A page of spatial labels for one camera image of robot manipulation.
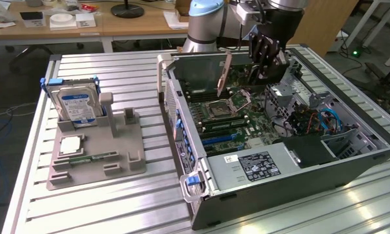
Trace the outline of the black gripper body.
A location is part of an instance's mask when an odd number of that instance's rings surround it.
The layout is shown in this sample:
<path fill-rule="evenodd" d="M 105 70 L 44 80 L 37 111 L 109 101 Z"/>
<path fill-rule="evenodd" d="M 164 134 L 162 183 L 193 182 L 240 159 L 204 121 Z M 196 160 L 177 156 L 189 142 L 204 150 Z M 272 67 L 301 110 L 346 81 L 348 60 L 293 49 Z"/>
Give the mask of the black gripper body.
<path fill-rule="evenodd" d="M 265 11 L 265 22 L 258 25 L 258 35 L 280 43 L 282 49 L 293 38 L 305 11 L 272 9 Z"/>

